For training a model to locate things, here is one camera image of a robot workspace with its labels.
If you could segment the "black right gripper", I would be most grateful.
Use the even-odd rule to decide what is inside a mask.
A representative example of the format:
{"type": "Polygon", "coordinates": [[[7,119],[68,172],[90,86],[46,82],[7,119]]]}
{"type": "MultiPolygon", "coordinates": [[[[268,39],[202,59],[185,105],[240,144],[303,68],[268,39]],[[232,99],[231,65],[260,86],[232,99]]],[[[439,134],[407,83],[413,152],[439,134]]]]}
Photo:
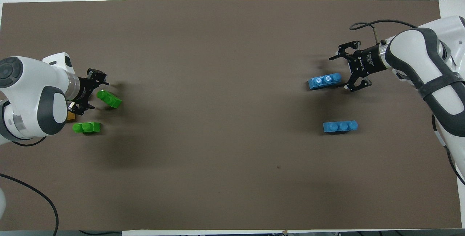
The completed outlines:
{"type": "Polygon", "coordinates": [[[339,45],[336,54],[329,58],[329,61],[344,58],[351,71],[351,75],[344,88],[350,92],[370,87],[372,82],[368,75],[386,70],[386,66],[380,57],[379,47],[370,47],[365,50],[358,50],[360,41],[351,41],[339,45]],[[355,50],[353,54],[347,53],[347,49],[355,50]]]}

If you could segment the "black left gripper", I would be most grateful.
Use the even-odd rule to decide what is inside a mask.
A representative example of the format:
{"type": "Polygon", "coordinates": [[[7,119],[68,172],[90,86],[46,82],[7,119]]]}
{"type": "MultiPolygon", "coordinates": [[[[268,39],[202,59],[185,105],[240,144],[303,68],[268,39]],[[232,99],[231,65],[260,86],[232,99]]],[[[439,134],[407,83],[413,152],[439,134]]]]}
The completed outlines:
{"type": "Polygon", "coordinates": [[[106,77],[106,73],[92,68],[87,70],[87,77],[78,77],[80,88],[74,101],[69,101],[69,112],[82,116],[87,110],[94,110],[95,107],[88,101],[89,96],[93,92],[94,87],[110,85],[106,81],[106,77]]]}

